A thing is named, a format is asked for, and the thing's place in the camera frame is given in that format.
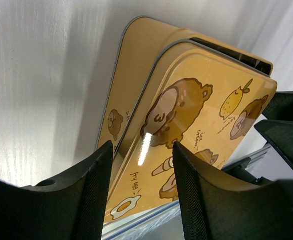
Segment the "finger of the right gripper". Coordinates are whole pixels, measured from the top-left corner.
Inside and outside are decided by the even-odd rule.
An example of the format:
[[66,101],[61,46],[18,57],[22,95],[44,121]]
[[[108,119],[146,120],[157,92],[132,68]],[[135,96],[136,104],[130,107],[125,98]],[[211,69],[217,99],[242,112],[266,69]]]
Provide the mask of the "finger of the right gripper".
[[268,120],[293,120],[293,91],[277,91],[262,114]]

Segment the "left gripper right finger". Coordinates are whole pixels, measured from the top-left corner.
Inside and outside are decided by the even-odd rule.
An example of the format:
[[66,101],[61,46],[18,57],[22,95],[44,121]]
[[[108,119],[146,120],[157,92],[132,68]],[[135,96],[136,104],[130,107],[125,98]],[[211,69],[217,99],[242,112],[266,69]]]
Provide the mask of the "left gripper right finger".
[[173,145],[187,240],[293,240],[293,180],[254,185]]

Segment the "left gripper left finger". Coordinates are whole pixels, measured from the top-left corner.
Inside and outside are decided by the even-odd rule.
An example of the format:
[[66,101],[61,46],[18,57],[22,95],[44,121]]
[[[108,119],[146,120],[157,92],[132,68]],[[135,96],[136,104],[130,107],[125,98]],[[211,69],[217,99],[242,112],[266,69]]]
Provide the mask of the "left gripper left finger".
[[0,180],[0,240],[99,240],[113,145],[35,186]]

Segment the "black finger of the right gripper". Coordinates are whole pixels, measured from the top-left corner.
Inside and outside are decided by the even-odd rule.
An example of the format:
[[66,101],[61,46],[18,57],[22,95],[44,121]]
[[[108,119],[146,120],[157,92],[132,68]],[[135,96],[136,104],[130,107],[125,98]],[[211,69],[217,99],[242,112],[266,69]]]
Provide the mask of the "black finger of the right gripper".
[[254,128],[293,170],[293,121],[265,119]]

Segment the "silver tin lid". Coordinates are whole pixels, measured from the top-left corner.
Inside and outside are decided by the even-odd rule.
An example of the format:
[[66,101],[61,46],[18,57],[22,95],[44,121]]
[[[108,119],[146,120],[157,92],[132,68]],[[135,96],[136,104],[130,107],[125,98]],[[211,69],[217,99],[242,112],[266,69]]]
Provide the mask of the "silver tin lid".
[[173,145],[220,169],[277,88],[255,69],[192,41],[153,66],[119,143],[122,165],[109,190],[105,222],[178,200]]

